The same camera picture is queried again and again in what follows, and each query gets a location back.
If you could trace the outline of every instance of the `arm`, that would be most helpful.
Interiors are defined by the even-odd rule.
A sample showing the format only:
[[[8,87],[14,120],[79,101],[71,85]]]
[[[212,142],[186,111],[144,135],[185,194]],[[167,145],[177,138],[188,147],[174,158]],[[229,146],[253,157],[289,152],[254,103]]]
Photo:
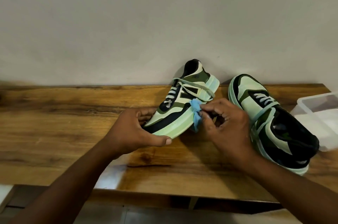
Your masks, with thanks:
[[[101,141],[9,223],[73,223],[99,176],[112,160],[141,147],[161,147],[171,143],[171,138],[155,136],[141,128],[155,111],[152,108],[123,111]]]
[[[268,161],[256,153],[249,136],[249,117],[226,99],[201,105],[204,131],[227,159],[257,181],[305,224],[338,220],[338,194]],[[217,115],[215,124],[209,115]]]

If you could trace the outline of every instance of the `floor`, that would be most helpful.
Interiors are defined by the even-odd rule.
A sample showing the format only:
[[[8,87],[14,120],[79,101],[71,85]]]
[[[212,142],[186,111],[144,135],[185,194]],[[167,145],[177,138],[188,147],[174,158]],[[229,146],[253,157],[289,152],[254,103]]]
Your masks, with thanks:
[[[6,224],[42,192],[40,187],[20,187],[0,214],[0,224]],[[299,224],[285,210],[254,215],[210,212],[201,210],[153,209],[145,207],[116,206],[87,202],[75,224]]]

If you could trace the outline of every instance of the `hand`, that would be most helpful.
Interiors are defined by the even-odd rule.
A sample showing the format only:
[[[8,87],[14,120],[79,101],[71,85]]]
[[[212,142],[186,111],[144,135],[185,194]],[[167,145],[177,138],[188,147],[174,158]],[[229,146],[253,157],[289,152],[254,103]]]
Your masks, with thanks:
[[[123,111],[103,138],[119,155],[131,153],[143,147],[162,147],[171,144],[168,136],[156,136],[141,128],[156,112],[156,108],[129,108]]]
[[[245,165],[253,154],[250,121],[245,111],[225,98],[201,105],[206,136],[237,167]]]

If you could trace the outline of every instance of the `white wall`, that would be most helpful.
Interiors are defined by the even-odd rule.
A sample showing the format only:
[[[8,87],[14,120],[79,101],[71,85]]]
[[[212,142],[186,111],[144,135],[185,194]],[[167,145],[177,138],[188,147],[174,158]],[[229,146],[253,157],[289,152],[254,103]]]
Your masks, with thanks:
[[[338,89],[338,0],[0,0],[0,80],[168,84],[197,58],[221,81]]]

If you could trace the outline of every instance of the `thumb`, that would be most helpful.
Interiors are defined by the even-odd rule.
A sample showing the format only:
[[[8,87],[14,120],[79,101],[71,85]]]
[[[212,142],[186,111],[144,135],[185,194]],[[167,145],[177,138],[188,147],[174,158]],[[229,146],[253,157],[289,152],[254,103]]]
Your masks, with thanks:
[[[171,143],[172,140],[168,136],[148,135],[147,144],[149,147],[163,147],[165,145],[170,145]]]
[[[206,130],[206,132],[211,132],[211,131],[215,130],[216,126],[215,126],[213,120],[211,119],[211,117],[208,115],[208,113],[206,113],[203,110],[200,113],[201,113],[201,116],[202,116],[203,126],[204,126],[204,129]]]

